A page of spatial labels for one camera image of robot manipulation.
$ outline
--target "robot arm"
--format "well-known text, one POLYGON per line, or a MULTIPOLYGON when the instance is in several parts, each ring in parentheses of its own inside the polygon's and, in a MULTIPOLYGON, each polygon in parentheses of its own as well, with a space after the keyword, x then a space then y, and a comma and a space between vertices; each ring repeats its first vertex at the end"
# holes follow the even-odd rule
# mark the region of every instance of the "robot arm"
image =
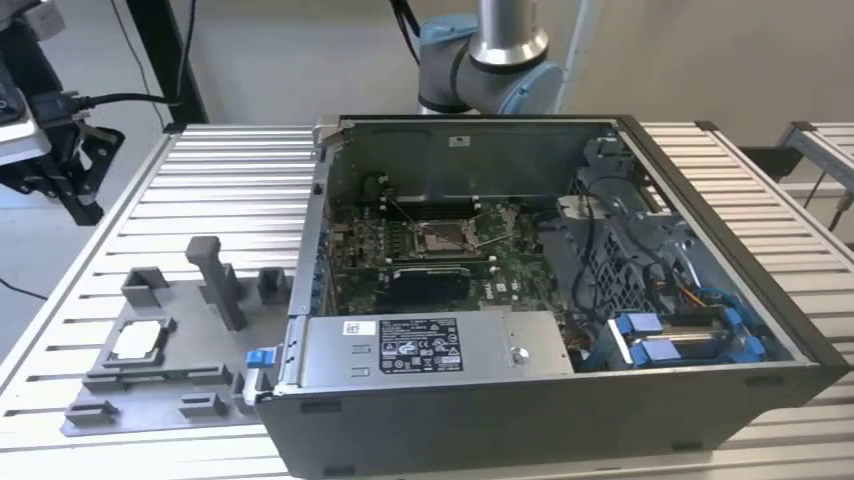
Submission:
POLYGON ((478 10, 478 16, 436 17, 422 27, 422 113, 550 112, 563 70, 546 60, 535 1, 480 0, 478 10))
POLYGON ((63 91, 39 46, 63 28, 52 2, 0 0, 0 184, 57 199, 77 225, 95 225, 95 195, 124 135, 88 126, 89 100, 63 91))

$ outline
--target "black cable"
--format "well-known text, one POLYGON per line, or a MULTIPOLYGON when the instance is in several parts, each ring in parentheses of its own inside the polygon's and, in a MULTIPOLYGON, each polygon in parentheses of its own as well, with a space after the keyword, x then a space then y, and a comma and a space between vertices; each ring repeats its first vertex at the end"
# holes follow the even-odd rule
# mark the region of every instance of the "black cable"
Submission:
POLYGON ((109 93, 107 95, 99 95, 96 97, 80 97, 77 100, 77 108, 87 110, 95 108, 99 105, 117 102, 151 102, 163 103, 169 106, 180 105, 180 102, 169 100, 168 98, 159 97, 156 95, 148 95, 144 93, 109 93))
POLYGON ((592 260, 594 236, 596 233, 596 220, 594 218, 592 205, 590 204, 590 196, 587 196, 584 193, 582 193, 582 196, 587 201, 587 239, 584 242, 584 251, 582 252, 582 264, 578 268, 578 272, 575 273, 575 278, 572 279, 570 292, 572 293, 572 303, 575 304, 575 307, 587 315, 587 317, 590 317, 591 320, 600 321, 595 311, 595 304, 592 305, 592 308, 587 308, 582 305, 578 297, 578 287, 582 284, 582 278, 584 277, 584 272, 587 271, 587 268, 590 267, 590 261, 592 260))
MULTIPOLYGON (((377 180, 377 182, 379 182, 379 180, 380 180, 384 176, 385 176, 385 173, 384 173, 384 172, 379 172, 379 171, 375 171, 375 170, 368 171, 368 172, 364 172, 364 173, 361 174, 361 178, 359 179, 359 194, 356 195, 356 202, 359 202, 359 203, 367 203, 367 202, 365 202, 365 200, 364 200, 364 184, 367 183, 367 181, 368 181, 371 178, 376 178, 376 180, 377 180)), ((381 196, 381 189, 380 189, 380 194, 379 194, 379 196, 377 196, 377 198, 376 198, 376 202, 377 202, 377 203, 379 203, 379 197, 380 197, 380 196, 381 196)))
POLYGON ((418 54, 415 53, 415 46, 412 45, 412 39, 410 38, 410 31, 406 28, 406 21, 403 18, 406 14, 400 9, 399 2, 396 0, 388 0, 388 3, 391 4, 391 10, 395 15, 395 20, 397 21, 397 28, 400 29, 400 34, 403 35, 403 41, 406 42, 406 47, 410 50, 410 54, 412 55, 412 59, 415 60, 415 63, 420 65, 420 60, 418 59, 418 54))
POLYGON ((9 282, 7 282, 3 278, 0 278, 0 285, 3 285, 5 288, 12 290, 13 292, 23 293, 24 295, 29 295, 31 297, 37 298, 39 300, 47 300, 48 299, 48 297, 45 297, 44 295, 39 295, 37 293, 33 293, 29 290, 24 290, 23 288, 17 288, 15 285, 12 285, 9 282))
MULTIPOLYGON (((145 88, 145 93, 151 95, 151 87, 148 86, 148 78, 145 76, 145 68, 143 67, 143 62, 139 59, 139 55, 136 54, 136 49, 133 48, 133 44, 131 43, 131 37, 128 35, 128 30, 124 28, 124 21, 121 20, 121 14, 119 13, 119 7, 116 6, 116 0, 109 0, 109 4, 112 5, 112 12, 116 14, 116 20, 119 21, 119 28, 121 29, 121 35, 124 36, 124 43, 128 45, 128 50, 131 50, 131 55, 133 56, 133 61, 136 62, 136 66, 139 67, 139 76, 143 79, 143 87, 145 88)), ((165 121, 163 120, 163 114, 160 113, 160 109, 157 106, 151 104, 151 108, 155 109, 155 114, 157 115, 157 119, 160 120, 160 129, 165 128, 165 121)))
POLYGON ((181 59, 177 63, 177 79, 175 84, 175 98, 181 102, 184 97, 181 95, 184 77, 187 76, 187 62, 189 61, 189 45, 192 44, 192 34, 196 31, 196 5, 197 0, 189 2, 189 20, 187 24, 187 35, 184 36, 184 48, 181 49, 181 59))
POLYGON ((810 194, 806 196, 806 201, 803 202, 803 208, 810 206, 810 202, 812 201, 812 197, 815 196, 815 191, 818 190, 818 186, 822 184, 822 181, 824 180, 824 175, 827 175, 827 172, 822 172, 822 174, 818 176, 818 180, 815 180, 815 185, 812 185, 812 190, 810 190, 810 194))
POLYGON ((192 44, 193 32, 196 30, 196 5, 197 0, 191 0, 189 3, 189 24, 187 26, 187 35, 184 36, 184 47, 181 48, 181 57, 177 64, 177 78, 175 85, 175 98, 159 97, 151 94, 143 93, 111 93, 108 95, 99 95, 96 97, 80 97, 76 99, 77 101, 77 109, 87 110, 99 105, 105 105, 108 103, 117 102, 152 102, 152 103, 163 103, 171 107, 180 105, 184 103, 181 85, 184 81, 184 76, 187 75, 187 63, 189 58, 189 45, 192 44))
POLYGON ((643 280, 644 287, 644 297, 652 304, 652 306, 658 309, 659 312, 667 311, 667 306, 662 302, 660 297, 655 293, 655 278, 652 278, 652 267, 656 266, 658 263, 647 263, 640 269, 640 279, 643 280))
POLYGON ((842 210, 837 210, 837 213, 833 214, 833 220, 830 220, 830 226, 827 227, 827 230, 830 230, 831 232, 837 229, 837 225, 839 225, 842 213, 842 210))
MULTIPOLYGON (((623 181, 626 183, 628 183, 632 187, 636 187, 635 182, 632 182, 631 180, 628 180, 624 177, 616 176, 616 175, 603 175, 602 177, 598 177, 596 179, 594 179, 592 182, 590 182, 590 185, 587 185, 584 187, 586 192, 583 192, 583 195, 587 196, 592 196, 595 199, 599 200, 599 202, 603 205, 607 205, 607 202, 604 201, 604 199, 596 194, 591 192, 591 187, 596 184, 596 182, 599 182, 600 180, 619 180, 623 181)), ((664 274, 664 282, 667 283, 667 289, 670 290, 670 295, 674 297, 675 302, 676 302, 676 306, 680 306, 684 304, 684 299, 682 298, 680 292, 679 292, 679 286, 676 284, 676 277, 675 274, 672 272, 672 268, 668 268, 667 263, 664 262, 663 258, 652 251, 651 248, 648 248, 646 245, 643 245, 643 243, 640 243, 640 240, 638 240, 638 237, 634 235, 632 231, 631 231, 631 225, 627 221, 627 219, 623 217, 622 218, 622 223, 623 223, 623 230, 626 232, 626 237, 628 238, 628 240, 631 241, 631 243, 635 245, 635 247, 638 248, 638 250, 640 250, 647 257, 650 257, 650 259, 652 260, 654 264, 658 264, 662 268, 662 272, 664 274)), ((656 307, 659 307, 660 301, 656 301, 656 297, 651 297, 648 298, 650 302, 652 302, 654 304, 656 304, 656 307)))
POLYGON ((422 26, 418 23, 418 19, 415 18, 415 13, 412 12, 412 7, 410 6, 410 2, 407 0, 397 0, 397 11, 406 18, 407 23, 410 24, 410 28, 412 29, 412 35, 416 38, 422 38, 422 26))

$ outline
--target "blue drive bracket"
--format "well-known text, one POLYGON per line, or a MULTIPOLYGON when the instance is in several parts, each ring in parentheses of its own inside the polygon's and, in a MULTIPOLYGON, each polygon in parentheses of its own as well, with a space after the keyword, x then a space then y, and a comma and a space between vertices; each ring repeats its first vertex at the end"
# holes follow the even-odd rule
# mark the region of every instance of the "blue drive bracket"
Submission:
POLYGON ((643 340, 628 349, 638 368, 662 366, 682 360, 672 342, 666 338, 643 340))
POLYGON ((655 313, 623 313, 616 318, 616 326, 623 335, 656 335, 664 330, 655 313))

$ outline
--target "cable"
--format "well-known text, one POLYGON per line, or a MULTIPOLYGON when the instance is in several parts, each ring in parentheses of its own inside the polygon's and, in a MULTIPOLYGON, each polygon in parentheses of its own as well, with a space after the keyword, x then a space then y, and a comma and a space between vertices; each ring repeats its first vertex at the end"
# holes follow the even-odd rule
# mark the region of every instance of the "cable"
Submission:
MULTIPOLYGON (((148 86, 148 77, 145 76, 145 68, 143 67, 143 62, 139 59, 139 55, 136 54, 136 49, 133 48, 133 44, 131 43, 128 30, 127 28, 124 28, 124 21, 121 20, 121 14, 119 13, 116 0, 109 0, 109 4, 112 5, 112 12, 116 15, 116 20, 119 21, 119 28, 121 29, 121 36, 124 36, 124 43, 128 45, 128 50, 131 50, 133 61, 136 62, 136 66, 139 67, 139 76, 143 79, 143 87, 145 88, 145 93, 151 95, 151 87, 148 86)), ((153 103, 151 104, 151 108, 155 109, 155 114, 157 115, 157 119, 160 120, 160 129, 163 130, 165 128, 165 121, 163 120, 163 114, 160 113, 160 109, 153 103)))
POLYGON ((29 290, 24 290, 23 288, 17 288, 15 285, 12 285, 9 282, 7 282, 3 278, 0 278, 0 285, 3 285, 5 288, 12 290, 13 292, 23 293, 24 295, 29 295, 31 297, 37 298, 39 300, 47 300, 48 299, 48 297, 45 297, 44 295, 39 295, 37 293, 31 292, 29 290))
POLYGON ((187 25, 187 35, 184 37, 184 46, 181 48, 181 57, 177 64, 177 78, 175 85, 175 98, 159 97, 151 94, 143 93, 111 93, 108 95, 100 95, 96 97, 80 97, 76 98, 77 102, 77 110, 87 110, 89 108, 95 108, 99 105, 105 105, 108 103, 117 102, 152 102, 152 103, 163 103, 171 107, 180 105, 184 103, 183 98, 183 80, 187 75, 187 64, 189 58, 189 46, 192 44, 193 32, 196 30, 196 5, 197 0, 191 0, 189 3, 189 22, 187 25))
POLYGON ((412 29, 412 34, 416 38, 422 38, 422 26, 418 23, 418 19, 415 18, 415 13, 412 12, 412 7, 410 6, 410 2, 407 0, 397 0, 397 11, 400 15, 406 18, 407 23, 410 24, 410 28, 412 29))
POLYGON ((584 277, 584 272, 587 271, 587 268, 590 267, 590 260, 592 259, 592 247, 594 247, 594 236, 596 233, 596 220, 594 218, 594 213, 592 213, 592 205, 590 204, 590 196, 586 193, 582 193, 582 196, 584 197, 584 200, 587 201, 587 239, 584 242, 584 251, 582 253, 582 264, 580 267, 578 268, 578 272, 575 273, 575 278, 572 279, 572 287, 570 288, 570 291, 572 293, 572 303, 575 304, 575 307, 594 320, 594 321, 599 321, 598 319, 598 315, 596 315, 596 311, 595 311, 595 305, 592 305, 592 308, 587 308, 582 305, 582 302, 579 301, 579 297, 578 297, 578 287, 582 284, 582 278, 584 277))
POLYGON ((415 60, 415 63, 420 65, 420 60, 418 59, 418 54, 415 53, 415 46, 412 45, 412 39, 410 38, 410 31, 406 28, 406 21, 403 18, 406 16, 406 13, 400 8, 399 0, 388 0, 388 3, 391 4, 391 10, 395 15, 395 20, 397 21, 397 28, 400 29, 400 34, 403 35, 403 41, 406 42, 406 47, 410 50, 410 54, 412 55, 412 59, 415 60))
POLYGON ((706 305, 706 302, 696 298, 696 295, 694 295, 687 288, 682 287, 682 293, 684 293, 684 296, 688 297, 700 307, 708 306, 706 305))
MULTIPOLYGON (((595 183, 599 180, 622 180, 623 182, 627 182, 632 186, 635 186, 634 182, 631 180, 628 180, 627 178, 623 178, 623 177, 606 175, 606 176, 602 176, 602 177, 596 178, 592 182, 590 182, 590 185, 587 185, 587 187, 584 187, 586 191, 582 192, 582 195, 584 195, 587 197, 594 197, 596 200, 599 200, 602 205, 608 205, 608 203, 604 201, 602 196, 599 196, 596 193, 592 193, 590 191, 590 187, 592 185, 595 185, 595 183)), ((631 231, 631 219, 627 220, 624 216, 620 216, 620 223, 623 224, 623 231, 626 233, 626 238, 628 238, 628 240, 631 241, 634 246, 638 248, 638 250, 640 250, 646 254, 646 256, 650 257, 650 259, 652 260, 652 263, 658 264, 658 266, 662 268, 662 273, 664 275, 664 282, 667 283, 668 294, 670 294, 671 297, 674 297, 674 300, 676 302, 676 306, 684 305, 684 299, 682 298, 682 295, 679 294, 679 286, 676 284, 676 276, 675 276, 675 274, 672 272, 672 268, 668 268, 668 265, 664 262, 663 258, 652 251, 652 249, 650 247, 643 245, 643 243, 640 242, 640 240, 635 236, 634 232, 631 231)), ((646 272, 646 275, 648 275, 650 272, 651 272, 651 267, 646 268, 644 272, 646 272)), ((650 278, 644 278, 643 281, 644 282, 650 282, 651 281, 651 277, 650 278)), ((656 305, 656 308, 660 308, 660 305, 663 305, 663 304, 660 303, 658 298, 652 296, 652 290, 647 288, 647 292, 650 294, 650 298, 648 298, 650 302, 652 302, 656 305)))
POLYGON ((183 101, 181 87, 184 85, 184 76, 187 75, 187 62, 189 61, 189 45, 192 44, 192 34, 196 31, 196 5, 197 0, 189 2, 189 20, 187 25, 187 36, 184 37, 184 48, 181 49, 181 59, 177 63, 177 79, 175 80, 175 98, 183 101))
POLYGON ((835 230, 837 225, 839 225, 842 213, 845 213, 842 210, 837 210, 837 213, 833 214, 833 220, 830 220, 830 226, 827 227, 827 230, 830 230, 831 232, 835 230))
POLYGON ((735 299, 735 297, 732 295, 730 295, 728 293, 726 293, 723 290, 720 290, 719 288, 715 287, 703 287, 703 288, 698 288, 696 290, 694 290, 694 295, 696 295, 698 297, 703 295, 703 293, 711 293, 712 295, 718 295, 720 298, 723 298, 723 300, 727 301, 727 303, 730 305, 732 305, 732 307, 736 310, 743 310, 742 309, 742 303, 735 299))
POLYGON ((810 194, 806 196, 806 201, 803 202, 803 208, 810 206, 810 202, 812 201, 812 197, 815 196, 815 191, 818 190, 818 186, 822 184, 822 181, 824 180, 824 175, 827 175, 827 172, 822 172, 822 174, 818 176, 818 180, 815 180, 815 185, 812 185, 812 190, 810 190, 810 194))

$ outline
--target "power cord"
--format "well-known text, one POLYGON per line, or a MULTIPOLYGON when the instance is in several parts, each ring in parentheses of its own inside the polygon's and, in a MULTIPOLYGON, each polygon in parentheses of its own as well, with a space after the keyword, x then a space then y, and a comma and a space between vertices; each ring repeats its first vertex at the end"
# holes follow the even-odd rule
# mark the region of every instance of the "power cord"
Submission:
MULTIPOLYGON (((128 45, 128 50, 131 50, 131 55, 133 56, 133 60, 136 61, 136 66, 139 67, 139 76, 143 79, 143 87, 145 88, 145 93, 151 95, 151 87, 148 86, 148 78, 145 76, 145 68, 143 67, 143 62, 139 59, 139 55, 136 54, 136 49, 133 48, 133 44, 131 43, 131 37, 128 35, 128 30, 124 27, 124 20, 121 20, 121 14, 119 13, 119 7, 116 6, 116 0, 109 0, 109 4, 112 5, 112 12, 116 15, 116 20, 119 21, 119 28, 121 29, 121 35, 124 36, 124 43, 128 45)), ((151 107, 155 109, 155 113, 157 115, 157 119, 160 120, 160 130, 165 128, 165 121, 163 120, 163 114, 160 113, 160 109, 157 106, 151 104, 151 107)))
MULTIPOLYGON (((592 316, 592 318, 595 318, 596 316, 596 312, 595 312, 595 300, 594 300, 594 305, 591 306, 592 308, 587 308, 584 306, 582 306, 578 302, 578 288, 580 285, 580 281, 582 281, 582 277, 584 275, 584 271, 588 269, 590 266, 590 261, 592 259, 592 250, 594 250, 594 239, 592 236, 595 234, 595 221, 592 218, 592 206, 590 204, 590 198, 595 198, 596 200, 599 200, 599 202, 602 203, 602 205, 608 205, 608 203, 606 202, 606 200, 602 198, 602 196, 599 196, 596 193, 594 193, 591 191, 592 186, 600 181, 600 180, 618 180, 622 182, 626 182, 627 184, 630 184, 630 186, 636 187, 635 183, 620 176, 616 175, 603 175, 600 177, 598 177, 596 179, 594 179, 592 182, 590 182, 590 184, 586 187, 582 187, 582 191, 580 191, 580 196, 579 196, 579 201, 583 199, 586 199, 586 207, 587 207, 587 216, 588 216, 588 226, 587 226, 587 242, 584 245, 584 251, 582 253, 582 264, 580 264, 580 268, 579 271, 576 272, 575 275, 575 279, 572 280, 572 287, 571 287, 571 293, 572 293, 572 302, 575 303, 576 307, 582 310, 583 313, 586 313, 588 316, 592 316)), ((674 296, 674 301, 676 302, 676 306, 682 306, 684 301, 682 299, 682 296, 679 295, 679 291, 678 291, 678 284, 676 284, 676 278, 675 278, 675 274, 671 268, 668 268, 668 265, 664 261, 664 259, 652 251, 652 249, 650 247, 647 247, 646 245, 643 245, 643 243, 639 241, 638 237, 634 235, 632 231, 631 231, 631 220, 620 217, 620 224, 623 226, 623 231, 626 234, 626 237, 628 238, 628 240, 631 241, 631 243, 635 245, 635 247, 638 248, 638 250, 640 250, 646 256, 650 258, 650 260, 652 261, 652 263, 650 263, 644 268, 643 268, 643 276, 646 278, 643 278, 643 281, 647 285, 651 285, 651 268, 654 265, 658 265, 662 269, 662 274, 664 276, 664 283, 667 284, 667 289, 670 290, 670 294, 674 296)), ((658 298, 652 295, 652 291, 648 290, 647 294, 650 295, 650 302, 652 302, 654 304, 656 304, 656 308, 662 309, 663 304, 660 303, 660 300, 658 300, 658 298)))
POLYGON ((31 292, 29 290, 24 290, 23 288, 17 288, 15 285, 12 285, 9 282, 7 282, 3 278, 0 278, 0 285, 3 285, 5 288, 12 290, 13 292, 23 293, 24 295, 29 295, 31 297, 37 298, 39 300, 47 300, 48 299, 48 297, 45 297, 44 295, 39 295, 37 293, 31 292))
POLYGON ((591 320, 596 322, 603 322, 603 319, 599 319, 596 314, 595 295, 592 298, 594 304, 588 308, 584 305, 582 305, 579 294, 578 294, 579 293, 578 289, 582 284, 582 279, 584 278, 584 272, 590 268, 590 262, 592 260, 592 249, 594 249, 594 243, 595 243, 594 240, 596 235, 596 220, 594 217, 592 205, 590 204, 588 191, 582 192, 580 196, 578 197, 579 207, 580 207, 582 200, 586 200, 586 208, 587 208, 587 238, 584 239, 582 263, 578 268, 578 271, 575 272, 575 278, 572 279, 572 286, 570 287, 570 292, 572 294, 572 303, 575 304, 575 308, 578 308, 591 320))
POLYGON ((839 225, 839 220, 842 220, 842 210, 837 210, 837 213, 833 214, 833 220, 830 220, 830 226, 827 227, 827 230, 830 230, 831 232, 837 229, 837 225, 839 225))
POLYGON ((803 208, 810 206, 810 202, 812 201, 812 197, 815 196, 815 191, 818 190, 819 185, 824 181, 824 175, 827 175, 827 172, 822 172, 822 174, 818 176, 818 180, 815 180, 815 185, 812 185, 812 190, 810 190, 810 194, 806 196, 806 200, 803 202, 803 208))
POLYGON ((393 12, 395 20, 397 21, 397 28, 400 29, 400 34, 403 35, 406 47, 410 50, 410 54, 412 55, 415 63, 420 65, 418 54, 415 53, 415 46, 412 45, 412 39, 410 38, 410 30, 407 30, 408 24, 410 29, 412 30, 412 34, 416 38, 420 38, 422 27, 418 24, 418 19, 415 18, 412 7, 410 7, 410 3, 407 0, 388 0, 388 3, 391 4, 391 11, 393 12))
POLYGON ((177 79, 175 85, 175 98, 159 97, 151 94, 143 93, 111 93, 108 95, 99 95, 95 97, 79 97, 75 99, 75 106, 77 111, 87 110, 89 108, 95 108, 99 105, 105 105, 108 103, 117 102, 128 102, 128 101, 140 101, 140 102, 152 102, 152 103, 163 103, 169 106, 176 106, 184 103, 181 85, 184 81, 184 76, 187 74, 187 63, 189 58, 189 46, 192 44, 193 32, 196 30, 196 6, 197 0, 191 0, 189 3, 189 22, 187 25, 187 35, 184 37, 184 46, 181 49, 181 57, 177 64, 177 79))

